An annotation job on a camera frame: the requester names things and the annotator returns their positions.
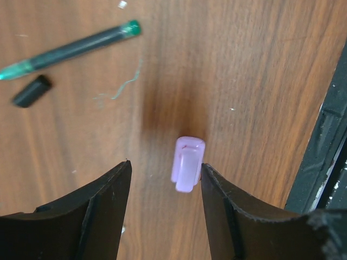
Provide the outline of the pink highlighter cap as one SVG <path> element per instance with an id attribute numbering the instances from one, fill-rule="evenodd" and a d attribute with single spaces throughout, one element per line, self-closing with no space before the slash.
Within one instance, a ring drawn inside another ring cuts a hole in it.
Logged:
<path id="1" fill-rule="evenodd" d="M 196 137 L 182 136 L 176 141 L 171 181 L 178 192 L 190 193 L 197 185 L 205 151 L 205 142 Z"/>

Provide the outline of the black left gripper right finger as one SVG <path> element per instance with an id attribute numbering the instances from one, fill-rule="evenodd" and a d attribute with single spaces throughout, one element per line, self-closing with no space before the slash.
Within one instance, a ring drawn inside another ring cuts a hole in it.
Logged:
<path id="1" fill-rule="evenodd" d="M 202 165 L 201 190 L 212 259 L 346 259 L 346 210 L 277 208 L 209 164 Z"/>

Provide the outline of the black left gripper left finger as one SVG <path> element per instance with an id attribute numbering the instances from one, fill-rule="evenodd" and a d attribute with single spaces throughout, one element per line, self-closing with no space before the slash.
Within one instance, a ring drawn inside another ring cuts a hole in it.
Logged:
<path id="1" fill-rule="evenodd" d="M 2 216 L 1 259 L 116 259 L 131 175 L 127 160 L 33 213 Z"/>

